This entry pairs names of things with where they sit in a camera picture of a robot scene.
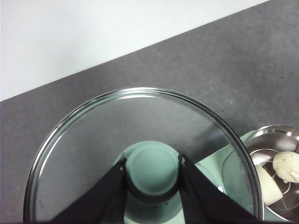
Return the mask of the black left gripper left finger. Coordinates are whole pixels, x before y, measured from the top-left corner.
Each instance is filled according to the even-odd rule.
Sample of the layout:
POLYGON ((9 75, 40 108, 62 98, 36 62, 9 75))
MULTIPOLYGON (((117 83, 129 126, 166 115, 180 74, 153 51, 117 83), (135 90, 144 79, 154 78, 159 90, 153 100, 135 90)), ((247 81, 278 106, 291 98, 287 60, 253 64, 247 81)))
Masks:
POLYGON ((126 159, 50 220, 51 224, 123 224, 127 199, 126 159))

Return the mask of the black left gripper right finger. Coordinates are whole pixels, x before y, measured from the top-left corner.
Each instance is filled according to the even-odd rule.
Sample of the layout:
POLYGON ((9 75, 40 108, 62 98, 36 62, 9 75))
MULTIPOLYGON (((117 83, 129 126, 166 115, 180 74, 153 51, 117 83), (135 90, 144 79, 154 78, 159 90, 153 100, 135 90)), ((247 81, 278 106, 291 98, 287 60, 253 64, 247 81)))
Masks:
POLYGON ((178 189, 186 224, 261 224, 180 154, 178 189))

